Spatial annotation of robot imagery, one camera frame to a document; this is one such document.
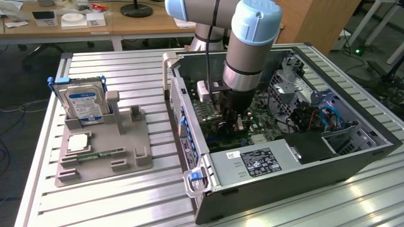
warning label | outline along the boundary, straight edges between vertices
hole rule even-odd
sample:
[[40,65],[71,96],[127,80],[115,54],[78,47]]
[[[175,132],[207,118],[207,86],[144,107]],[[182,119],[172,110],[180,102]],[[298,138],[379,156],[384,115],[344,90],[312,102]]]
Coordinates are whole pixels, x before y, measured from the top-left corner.
[[252,177],[283,170],[270,148],[243,153],[242,158]]

blue hard drive label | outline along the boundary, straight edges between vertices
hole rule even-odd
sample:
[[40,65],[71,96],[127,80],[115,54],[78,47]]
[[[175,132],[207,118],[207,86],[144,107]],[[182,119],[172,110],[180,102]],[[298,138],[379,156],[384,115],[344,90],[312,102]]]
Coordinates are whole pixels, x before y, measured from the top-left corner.
[[246,152],[240,155],[252,177],[283,170],[270,148]]
[[96,94],[94,92],[72,94],[70,99],[78,118],[83,122],[91,123],[103,118],[100,105],[95,103]]

paper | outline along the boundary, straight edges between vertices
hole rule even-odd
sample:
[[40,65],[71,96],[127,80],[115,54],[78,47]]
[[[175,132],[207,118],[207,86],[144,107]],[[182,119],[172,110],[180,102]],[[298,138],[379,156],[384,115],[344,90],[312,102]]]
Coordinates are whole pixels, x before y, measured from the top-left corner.
[[23,21],[23,22],[16,22],[16,23],[6,23],[6,26],[7,27],[19,27],[19,26],[23,26],[23,25],[27,25],[27,21]]
[[175,23],[176,23],[179,28],[195,28],[195,25],[196,25],[194,22],[186,22],[186,21],[179,20],[179,19],[175,19]]
[[23,7],[23,3],[19,2],[19,1],[4,1],[4,0],[0,0],[0,2],[12,3],[19,9],[22,9],[22,7]]

sticker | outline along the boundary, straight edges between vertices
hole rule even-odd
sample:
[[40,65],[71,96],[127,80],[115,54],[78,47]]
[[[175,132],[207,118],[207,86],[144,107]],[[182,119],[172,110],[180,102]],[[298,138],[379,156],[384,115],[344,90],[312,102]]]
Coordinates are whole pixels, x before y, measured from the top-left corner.
[[239,150],[227,153],[227,158],[228,159],[238,158],[238,157],[240,157],[240,151]]
[[110,32],[92,32],[91,34],[92,35],[108,35]]
[[283,170],[270,148],[243,153],[242,159],[252,177]]
[[102,119],[103,112],[100,105],[95,103],[96,95],[94,92],[70,95],[70,98],[82,121],[91,122]]

hard drive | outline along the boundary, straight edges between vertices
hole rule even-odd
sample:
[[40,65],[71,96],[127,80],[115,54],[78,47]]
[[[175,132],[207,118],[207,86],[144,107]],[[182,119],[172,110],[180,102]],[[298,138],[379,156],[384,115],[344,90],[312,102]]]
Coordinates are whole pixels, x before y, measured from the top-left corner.
[[79,118],[82,125],[104,122],[103,115],[111,113],[106,101],[106,78],[48,78],[48,86],[62,102],[70,119]]

